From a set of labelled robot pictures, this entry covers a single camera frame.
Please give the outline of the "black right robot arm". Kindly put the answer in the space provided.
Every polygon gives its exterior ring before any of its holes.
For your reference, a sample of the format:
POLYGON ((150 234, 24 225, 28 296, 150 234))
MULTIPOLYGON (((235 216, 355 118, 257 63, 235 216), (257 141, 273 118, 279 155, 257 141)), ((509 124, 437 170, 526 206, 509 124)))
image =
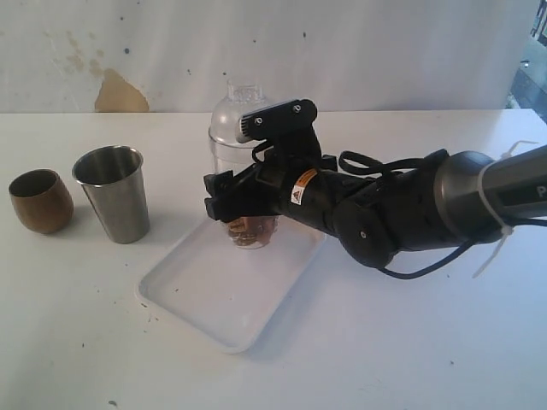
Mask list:
POLYGON ((282 215, 381 272, 399 252, 448 248, 457 257, 546 217, 545 147, 500 160, 441 149, 390 163, 350 151, 281 160, 268 150, 239 173, 203 181, 211 219, 282 215))

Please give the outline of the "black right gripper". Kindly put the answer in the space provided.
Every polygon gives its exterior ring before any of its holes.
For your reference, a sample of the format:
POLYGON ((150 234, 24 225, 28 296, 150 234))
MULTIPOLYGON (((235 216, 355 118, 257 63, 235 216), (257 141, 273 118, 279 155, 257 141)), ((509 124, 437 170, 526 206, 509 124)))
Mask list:
POLYGON ((341 180, 333 155, 323 155, 318 164, 293 162, 285 169, 253 164, 239 173, 205 175, 209 197, 204 204, 212 220, 224 223, 275 213, 306 226, 338 226, 341 180))

